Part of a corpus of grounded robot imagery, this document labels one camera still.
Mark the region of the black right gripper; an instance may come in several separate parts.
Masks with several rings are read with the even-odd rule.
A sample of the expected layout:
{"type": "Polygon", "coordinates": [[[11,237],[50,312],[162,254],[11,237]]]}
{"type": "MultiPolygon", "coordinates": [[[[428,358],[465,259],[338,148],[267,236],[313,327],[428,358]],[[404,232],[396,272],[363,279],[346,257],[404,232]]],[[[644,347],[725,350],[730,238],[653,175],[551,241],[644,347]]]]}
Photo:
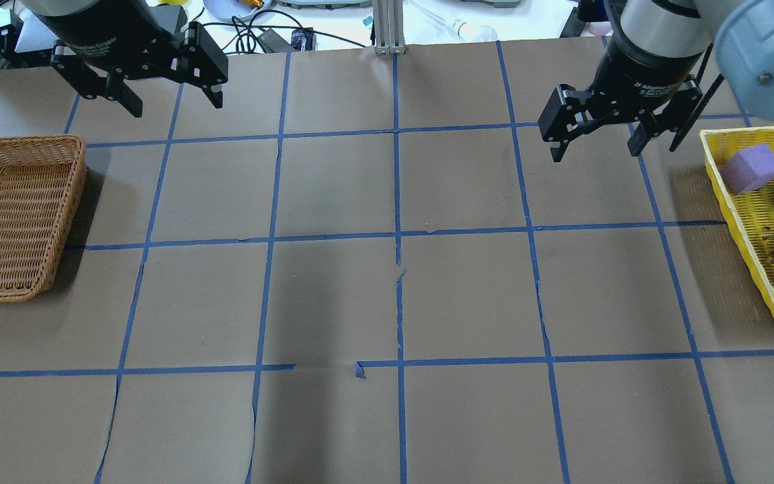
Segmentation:
{"type": "Polygon", "coordinates": [[[543,141],[550,145],[551,159],[562,162],[572,141],[600,128],[602,114],[592,112],[639,112],[637,126],[628,141],[633,157],[639,156],[652,138],[685,128],[703,92],[692,69],[703,55],[664,57],[636,46],[623,31],[614,28],[589,91],[557,85],[537,121],[543,141]],[[659,114],[651,110],[666,104],[659,114]]]}

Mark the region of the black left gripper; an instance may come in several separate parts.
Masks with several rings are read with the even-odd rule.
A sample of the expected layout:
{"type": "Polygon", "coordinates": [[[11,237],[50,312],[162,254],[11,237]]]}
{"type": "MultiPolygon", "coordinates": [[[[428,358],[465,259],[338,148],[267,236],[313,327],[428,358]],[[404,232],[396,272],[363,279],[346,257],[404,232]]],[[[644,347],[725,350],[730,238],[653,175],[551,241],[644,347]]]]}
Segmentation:
{"type": "Polygon", "coordinates": [[[117,102],[135,118],[142,100],[125,73],[170,70],[170,79],[202,90],[223,108],[228,59],[199,22],[184,31],[180,6],[144,1],[38,1],[36,16],[56,36],[49,61],[80,96],[117,102]],[[110,71],[101,76],[92,68],[110,71]]]}

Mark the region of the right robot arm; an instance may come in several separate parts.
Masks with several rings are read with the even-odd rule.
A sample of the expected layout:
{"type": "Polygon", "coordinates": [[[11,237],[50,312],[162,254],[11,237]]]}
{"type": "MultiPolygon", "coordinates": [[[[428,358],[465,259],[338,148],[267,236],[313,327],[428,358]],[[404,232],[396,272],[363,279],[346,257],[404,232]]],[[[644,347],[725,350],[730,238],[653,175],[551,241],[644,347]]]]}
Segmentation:
{"type": "Polygon", "coordinates": [[[664,132],[675,151],[723,83],[774,122],[774,1],[580,1],[578,18],[610,22],[611,41],[593,82],[557,85],[540,114],[553,162],[578,137],[627,123],[632,156],[664,132]]]}

